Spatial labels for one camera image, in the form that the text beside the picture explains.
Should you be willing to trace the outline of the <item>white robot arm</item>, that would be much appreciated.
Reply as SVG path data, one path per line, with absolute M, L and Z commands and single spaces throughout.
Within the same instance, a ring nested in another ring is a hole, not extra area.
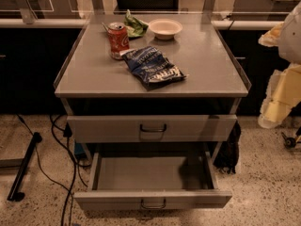
M 259 44 L 276 46 L 279 56 L 290 62 L 283 72 L 274 70 L 261 104 L 258 124 L 271 129 L 281 125 L 301 102 L 301 2 L 283 22 L 261 36 Z

